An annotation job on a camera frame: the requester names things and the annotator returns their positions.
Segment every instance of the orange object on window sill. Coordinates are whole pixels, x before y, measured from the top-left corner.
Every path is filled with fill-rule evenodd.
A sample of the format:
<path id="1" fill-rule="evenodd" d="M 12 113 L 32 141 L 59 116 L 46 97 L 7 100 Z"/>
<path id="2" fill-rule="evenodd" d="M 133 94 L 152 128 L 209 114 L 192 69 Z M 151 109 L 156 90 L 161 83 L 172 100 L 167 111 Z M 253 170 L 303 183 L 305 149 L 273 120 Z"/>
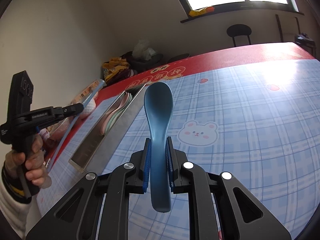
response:
<path id="1" fill-rule="evenodd" d="M 189 15 L 191 17 L 196 17 L 196 16 L 203 15 L 203 14 L 206 14 L 206 13 L 209 13 L 209 12 L 213 12 L 213 11 L 214 11 L 214 7 L 213 6 L 209 6 L 209 7 L 205 7 L 205 8 L 199 9 L 199 10 L 190 11 Z"/>

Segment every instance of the black cuff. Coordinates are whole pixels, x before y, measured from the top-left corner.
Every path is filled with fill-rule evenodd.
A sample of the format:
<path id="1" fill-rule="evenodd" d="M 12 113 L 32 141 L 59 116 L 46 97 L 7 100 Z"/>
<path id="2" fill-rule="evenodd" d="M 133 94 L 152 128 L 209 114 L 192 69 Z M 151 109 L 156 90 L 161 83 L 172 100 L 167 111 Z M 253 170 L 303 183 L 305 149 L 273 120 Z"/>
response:
<path id="1" fill-rule="evenodd" d="M 14 192 L 12 187 L 15 187 L 18 190 L 22 190 L 21 182 L 19 179 L 12 179 L 6 173 L 4 166 L 2 167 L 1 177 L 2 177 L 2 182 L 4 184 L 5 189 L 15 201 L 23 204 L 29 204 L 31 202 L 31 199 L 32 199 L 31 197 L 25 198 L 24 196 L 21 196 L 18 193 Z"/>

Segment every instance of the cutlery tray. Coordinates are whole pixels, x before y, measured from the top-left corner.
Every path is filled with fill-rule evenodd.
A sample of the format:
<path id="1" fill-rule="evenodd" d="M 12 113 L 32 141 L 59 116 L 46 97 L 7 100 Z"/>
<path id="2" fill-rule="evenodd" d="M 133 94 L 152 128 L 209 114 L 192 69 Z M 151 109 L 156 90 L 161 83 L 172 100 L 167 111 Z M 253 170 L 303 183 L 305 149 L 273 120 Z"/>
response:
<path id="1" fill-rule="evenodd" d="M 125 90 L 119 95 L 113 104 L 106 109 L 70 158 L 69 163 L 73 167 L 80 172 L 102 174 L 123 136 L 143 107 L 146 89 L 146 85 L 142 84 Z M 124 108 L 123 113 L 118 117 L 108 133 L 101 135 L 100 130 L 105 120 L 105 118 L 103 118 L 105 113 L 112 108 L 113 105 L 121 102 L 125 92 L 132 94 L 131 102 Z"/>

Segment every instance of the window frame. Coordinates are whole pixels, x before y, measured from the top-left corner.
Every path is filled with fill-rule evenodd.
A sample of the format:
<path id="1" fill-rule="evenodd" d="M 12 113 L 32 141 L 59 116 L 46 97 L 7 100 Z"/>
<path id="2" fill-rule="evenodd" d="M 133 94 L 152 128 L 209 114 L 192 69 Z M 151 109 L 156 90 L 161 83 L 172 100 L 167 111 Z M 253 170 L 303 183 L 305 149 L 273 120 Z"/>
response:
<path id="1" fill-rule="evenodd" d="M 304 15 L 303 13 L 298 11 L 298 7 L 294 0 L 287 0 L 288 4 L 283 3 L 276 3 L 276 2 L 268 2 L 268 1 L 250 1 L 244 0 L 244 2 L 231 2 L 231 3 L 223 3 L 214 6 L 214 11 L 209 12 L 203 15 L 199 15 L 196 17 L 191 17 L 189 12 L 192 10 L 188 0 L 179 0 L 180 4 L 182 5 L 187 19 L 180 21 L 181 23 L 185 23 L 188 21 L 192 21 L 204 16 L 219 14 L 224 12 L 232 12 L 232 11 L 239 11 L 239 10 L 252 10 L 252 9 L 269 9 L 269 10 L 279 10 L 279 11 L 286 11 Z"/>

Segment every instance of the bear sticker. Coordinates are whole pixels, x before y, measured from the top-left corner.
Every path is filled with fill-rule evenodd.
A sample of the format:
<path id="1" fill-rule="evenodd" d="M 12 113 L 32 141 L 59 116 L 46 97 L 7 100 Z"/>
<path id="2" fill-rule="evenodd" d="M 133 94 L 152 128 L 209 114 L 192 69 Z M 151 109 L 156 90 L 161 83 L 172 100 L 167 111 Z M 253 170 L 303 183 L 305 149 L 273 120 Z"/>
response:
<path id="1" fill-rule="evenodd" d="M 178 132 L 177 138 L 181 143 L 190 146 L 204 147 L 214 144 L 219 136 L 218 125 L 215 122 L 199 124 L 196 120 L 186 122 Z"/>

